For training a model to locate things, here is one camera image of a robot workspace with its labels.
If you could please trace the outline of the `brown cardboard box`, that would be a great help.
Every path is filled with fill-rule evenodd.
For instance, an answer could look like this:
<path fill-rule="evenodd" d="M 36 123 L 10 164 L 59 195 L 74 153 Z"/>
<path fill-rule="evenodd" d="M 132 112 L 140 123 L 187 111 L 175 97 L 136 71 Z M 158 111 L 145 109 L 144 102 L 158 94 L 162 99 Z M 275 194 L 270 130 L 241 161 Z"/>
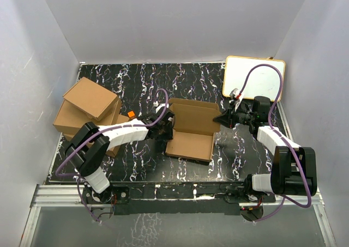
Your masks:
<path fill-rule="evenodd" d="M 220 131 L 220 124 L 213 121 L 220 115 L 219 105 L 180 98 L 171 98 L 169 103 L 174 113 L 174 127 L 166 155 L 210 162 L 215 134 Z"/>

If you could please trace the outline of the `small orange block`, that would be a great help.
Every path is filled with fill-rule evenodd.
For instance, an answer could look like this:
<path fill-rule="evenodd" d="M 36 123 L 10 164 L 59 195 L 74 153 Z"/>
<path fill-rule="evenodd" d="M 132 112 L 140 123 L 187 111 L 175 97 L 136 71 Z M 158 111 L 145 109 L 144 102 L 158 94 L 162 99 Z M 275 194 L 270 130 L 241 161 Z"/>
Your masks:
<path fill-rule="evenodd" d="M 129 119 L 135 119 L 136 116 L 135 116 L 134 111 L 129 111 L 129 112 L 128 112 L 128 117 L 129 117 Z"/>

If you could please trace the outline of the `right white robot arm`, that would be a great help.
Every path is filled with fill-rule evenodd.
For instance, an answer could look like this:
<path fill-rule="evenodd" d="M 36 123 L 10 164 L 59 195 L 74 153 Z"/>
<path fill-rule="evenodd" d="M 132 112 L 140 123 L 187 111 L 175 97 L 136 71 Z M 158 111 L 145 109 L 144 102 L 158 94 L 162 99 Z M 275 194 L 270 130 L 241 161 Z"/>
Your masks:
<path fill-rule="evenodd" d="M 252 136 L 273 156 L 270 174 L 250 174 L 244 180 L 244 197 L 254 202 L 263 193 L 314 196 L 317 191 L 315 151 L 292 143 L 278 128 L 268 125 L 269 98 L 256 96 L 251 109 L 245 102 L 238 102 L 235 98 L 231 100 L 228 109 L 213 121 L 230 129 L 236 124 L 248 126 Z"/>

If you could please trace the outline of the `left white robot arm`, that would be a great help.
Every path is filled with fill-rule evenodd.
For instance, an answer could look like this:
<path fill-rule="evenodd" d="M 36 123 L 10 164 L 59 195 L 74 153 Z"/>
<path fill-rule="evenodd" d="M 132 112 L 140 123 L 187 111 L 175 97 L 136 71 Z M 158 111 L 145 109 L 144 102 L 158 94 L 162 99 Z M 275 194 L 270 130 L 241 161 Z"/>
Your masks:
<path fill-rule="evenodd" d="M 145 115 L 125 123 L 97 126 L 88 122 L 68 143 L 65 156 L 78 174 L 90 185 L 90 195 L 100 203 L 112 198 L 112 186 L 104 174 L 101 163 L 109 149 L 120 145 L 155 139 L 173 139 L 175 114 L 166 106 L 155 114 Z"/>

